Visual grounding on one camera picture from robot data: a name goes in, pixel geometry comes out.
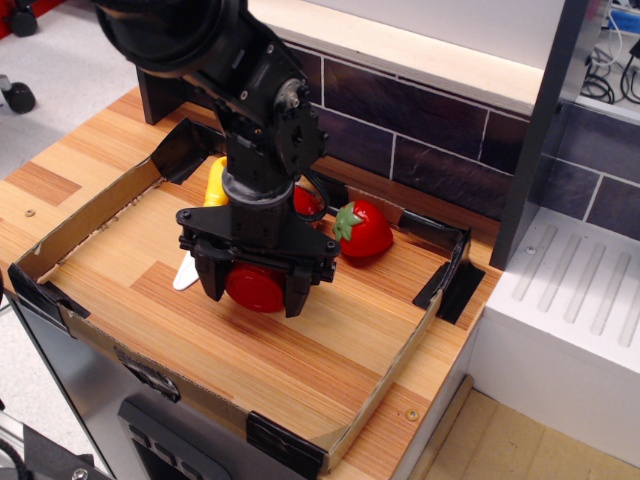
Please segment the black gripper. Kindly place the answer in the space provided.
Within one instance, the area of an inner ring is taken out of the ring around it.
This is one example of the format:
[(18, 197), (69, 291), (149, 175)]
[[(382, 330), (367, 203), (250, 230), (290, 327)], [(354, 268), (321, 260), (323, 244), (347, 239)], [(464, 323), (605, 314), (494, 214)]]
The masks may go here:
[(233, 200), (225, 206), (188, 208), (176, 214), (182, 227), (180, 248), (189, 251), (205, 293), (219, 301), (225, 279), (235, 262), (249, 263), (285, 274), (284, 306), (287, 318), (301, 314), (312, 285), (332, 282), (337, 242), (313, 225), (324, 217), (305, 217), (294, 208), (291, 186), (280, 201), (244, 205)]

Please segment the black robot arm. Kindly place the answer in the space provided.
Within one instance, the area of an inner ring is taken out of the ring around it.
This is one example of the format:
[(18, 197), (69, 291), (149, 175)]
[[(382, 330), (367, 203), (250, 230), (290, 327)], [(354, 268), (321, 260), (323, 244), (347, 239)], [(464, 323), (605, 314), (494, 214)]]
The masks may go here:
[(236, 264), (255, 265), (283, 275), (285, 312), (299, 315), (340, 248), (294, 206), (328, 138), (298, 59), (244, 1), (101, 1), (97, 15), (127, 60), (203, 91), (221, 124), (229, 201), (176, 216), (206, 294), (220, 299)]

